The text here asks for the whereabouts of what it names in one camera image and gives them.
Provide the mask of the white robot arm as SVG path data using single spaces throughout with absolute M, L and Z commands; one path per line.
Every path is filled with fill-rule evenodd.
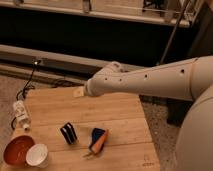
M 213 56 L 196 57 L 169 64 L 125 72 L 119 62 L 110 62 L 85 84 L 74 97 L 97 97 L 126 92 L 192 101 L 213 85 Z

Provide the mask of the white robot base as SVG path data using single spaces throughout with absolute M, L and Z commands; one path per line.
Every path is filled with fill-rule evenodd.
M 187 113 L 175 148 L 175 171 L 213 171 L 213 85 Z

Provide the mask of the white robot wrist gripper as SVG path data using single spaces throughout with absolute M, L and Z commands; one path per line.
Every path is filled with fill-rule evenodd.
M 124 67 L 121 63 L 113 61 L 96 72 L 83 86 L 77 87 L 73 96 L 75 98 L 86 96 L 97 97 L 104 94 L 104 85 L 109 81 L 109 76 L 115 73 L 123 73 Z

